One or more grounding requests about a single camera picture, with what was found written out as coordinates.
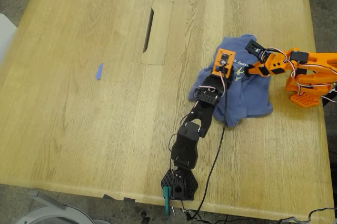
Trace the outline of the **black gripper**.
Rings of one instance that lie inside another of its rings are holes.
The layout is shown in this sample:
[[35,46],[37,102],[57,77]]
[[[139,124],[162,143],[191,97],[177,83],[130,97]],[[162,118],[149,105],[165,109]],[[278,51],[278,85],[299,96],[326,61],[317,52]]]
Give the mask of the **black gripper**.
[[210,90],[216,90],[218,92],[224,92],[224,88],[227,90],[231,88],[234,82],[234,70],[227,69],[225,67],[216,67],[214,72],[211,72],[206,76],[203,81],[203,85]]

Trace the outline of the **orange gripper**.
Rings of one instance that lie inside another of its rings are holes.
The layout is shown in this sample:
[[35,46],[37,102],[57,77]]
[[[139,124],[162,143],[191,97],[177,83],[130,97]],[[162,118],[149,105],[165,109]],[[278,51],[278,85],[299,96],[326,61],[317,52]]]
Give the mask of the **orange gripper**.
[[249,64],[244,68],[245,75],[261,75],[270,76],[278,75],[286,72],[287,64],[283,54],[270,54],[267,60],[261,65],[261,63]]

